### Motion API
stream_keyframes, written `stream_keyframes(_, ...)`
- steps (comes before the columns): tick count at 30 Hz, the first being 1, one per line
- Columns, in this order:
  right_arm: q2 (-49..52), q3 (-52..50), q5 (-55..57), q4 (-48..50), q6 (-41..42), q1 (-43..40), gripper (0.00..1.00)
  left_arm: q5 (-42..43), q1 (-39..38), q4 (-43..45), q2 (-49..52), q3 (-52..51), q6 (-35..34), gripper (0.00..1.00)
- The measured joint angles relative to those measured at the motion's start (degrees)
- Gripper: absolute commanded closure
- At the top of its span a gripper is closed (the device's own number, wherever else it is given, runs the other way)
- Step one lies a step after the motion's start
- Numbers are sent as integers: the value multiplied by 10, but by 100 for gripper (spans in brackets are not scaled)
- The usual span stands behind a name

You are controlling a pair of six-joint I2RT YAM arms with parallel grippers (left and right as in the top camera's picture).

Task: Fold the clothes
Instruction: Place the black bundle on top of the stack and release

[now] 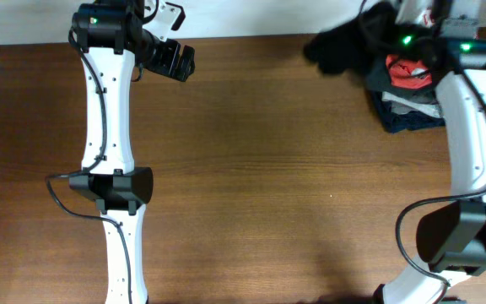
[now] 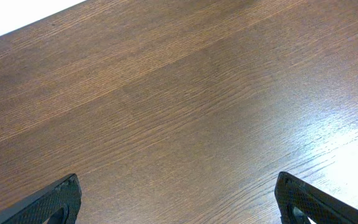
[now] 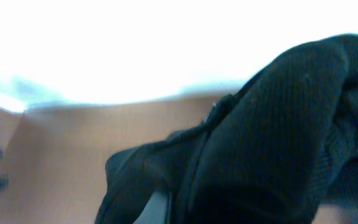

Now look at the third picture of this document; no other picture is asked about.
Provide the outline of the black t-shirt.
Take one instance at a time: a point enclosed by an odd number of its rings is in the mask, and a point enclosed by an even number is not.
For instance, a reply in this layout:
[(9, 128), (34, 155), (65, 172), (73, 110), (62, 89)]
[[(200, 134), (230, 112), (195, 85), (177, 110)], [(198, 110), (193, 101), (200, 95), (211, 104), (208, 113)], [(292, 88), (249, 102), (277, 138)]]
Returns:
[(118, 152), (97, 224), (311, 223), (358, 209), (358, 35), (293, 47), (208, 117)]

